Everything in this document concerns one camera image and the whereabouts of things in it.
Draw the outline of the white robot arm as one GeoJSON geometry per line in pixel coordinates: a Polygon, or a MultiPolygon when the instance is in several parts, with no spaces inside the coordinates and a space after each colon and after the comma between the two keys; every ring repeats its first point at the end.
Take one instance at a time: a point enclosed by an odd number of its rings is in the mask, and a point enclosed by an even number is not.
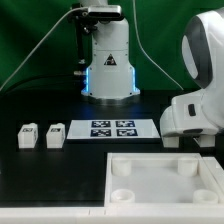
{"type": "MultiPolygon", "coordinates": [[[[93,23],[93,59],[82,93],[94,100],[124,100],[140,91],[128,59],[128,22],[108,0],[80,0],[93,23]]],[[[194,16],[182,39],[185,66],[200,87],[176,96],[160,119],[164,137],[215,135],[224,129],[224,7],[194,16]]]]}

